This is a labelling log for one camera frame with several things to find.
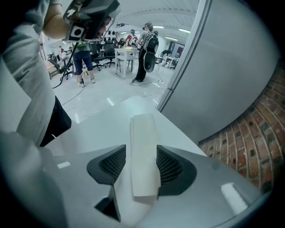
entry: office chair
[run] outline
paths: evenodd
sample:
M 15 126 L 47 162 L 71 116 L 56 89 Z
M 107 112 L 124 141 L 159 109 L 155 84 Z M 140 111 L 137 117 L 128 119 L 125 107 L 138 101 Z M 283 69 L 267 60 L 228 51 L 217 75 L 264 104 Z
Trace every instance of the office chair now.
M 102 61 L 102 60 L 106 59 L 105 56 L 103 56 L 103 57 L 99 56 L 99 53 L 98 53 L 98 48 L 99 47 L 100 47 L 100 45 L 97 45 L 97 43 L 93 43 L 91 45 L 91 52 L 92 52 L 91 61 L 96 63 L 96 65 L 93 66 L 93 68 L 97 67 L 98 71 L 100 71 L 99 66 L 104 66 L 106 68 L 105 65 L 99 64 L 99 61 Z
M 49 61 L 54 65 L 54 67 L 57 69 L 57 73 L 63 73 L 64 72 L 64 70 L 65 70 L 65 68 L 67 67 L 67 71 L 66 71 L 66 73 L 65 73 L 65 75 L 64 76 L 66 76 L 66 79 L 68 80 L 68 74 L 69 73 L 74 73 L 74 68 L 73 68 L 73 63 L 72 62 L 70 62 L 70 64 L 68 65 L 68 66 L 63 66 L 63 67 L 61 67 L 61 66 L 59 66 L 59 64 L 56 62 L 56 61 L 54 61 L 53 59 L 49 59 Z
M 103 65 L 109 64 L 109 67 L 111 67 L 111 64 L 115 64 L 115 62 L 112 62 L 112 60 L 115 58 L 115 44 L 112 41 L 105 41 L 104 49 L 105 49 L 105 55 L 106 58 L 110 60 L 110 62 L 104 63 Z
M 121 72 L 121 61 L 124 61 L 124 57 L 121 58 L 120 53 L 118 53 L 117 59 L 118 59 L 118 62 L 117 62 L 117 69 L 119 69 L 119 67 L 120 67 L 120 72 Z M 127 61 L 129 62 L 129 63 L 128 63 L 128 69 L 129 69 L 130 61 L 132 62 L 132 63 L 131 63 L 131 71 L 133 71 L 133 61 L 134 61 L 133 53 L 131 53 L 131 54 L 127 57 Z

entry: black outfit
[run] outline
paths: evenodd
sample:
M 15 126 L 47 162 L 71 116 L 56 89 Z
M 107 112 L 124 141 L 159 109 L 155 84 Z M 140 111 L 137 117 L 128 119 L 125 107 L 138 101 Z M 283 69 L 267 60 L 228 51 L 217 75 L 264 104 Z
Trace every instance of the black outfit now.
M 71 119 L 62 108 L 58 98 L 55 96 L 53 113 L 49 121 L 48 129 L 46 130 L 45 136 L 40 146 L 44 147 L 54 139 L 53 135 L 57 137 L 68 130 L 70 127 Z
M 146 54 L 146 51 L 143 47 L 141 47 L 139 54 L 138 54 L 138 73 L 137 76 L 135 77 L 137 81 L 143 81 L 144 78 L 146 77 L 146 71 L 143 66 L 143 57 Z

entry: sneaker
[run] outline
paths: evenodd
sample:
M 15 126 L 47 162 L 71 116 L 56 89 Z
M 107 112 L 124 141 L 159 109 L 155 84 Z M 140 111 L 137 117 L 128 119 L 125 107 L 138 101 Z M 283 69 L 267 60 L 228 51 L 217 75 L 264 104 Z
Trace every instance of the sneaker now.
M 79 86 L 79 87 L 85 87 L 84 81 L 83 81 L 83 80 L 82 80 L 82 81 L 79 81 L 79 82 L 78 82 L 78 86 Z

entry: ceiling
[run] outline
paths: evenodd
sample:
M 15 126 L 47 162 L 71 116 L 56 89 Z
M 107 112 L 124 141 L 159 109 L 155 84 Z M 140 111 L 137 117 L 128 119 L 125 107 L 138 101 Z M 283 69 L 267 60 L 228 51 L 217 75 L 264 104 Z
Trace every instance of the ceiling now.
M 121 12 L 116 18 L 118 23 L 126 23 L 142 28 L 146 22 L 151 22 L 160 36 L 175 38 L 185 43 L 190 31 L 199 0 L 118 0 Z M 62 0 L 62 9 L 65 11 L 71 0 Z

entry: white panel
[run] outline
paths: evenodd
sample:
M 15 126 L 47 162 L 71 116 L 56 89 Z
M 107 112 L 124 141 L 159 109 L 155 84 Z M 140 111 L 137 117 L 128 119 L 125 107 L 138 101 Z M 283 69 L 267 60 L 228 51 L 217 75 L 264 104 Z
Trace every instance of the white panel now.
M 194 55 L 162 113 L 198 143 L 253 103 L 279 56 L 253 11 L 239 1 L 214 0 Z

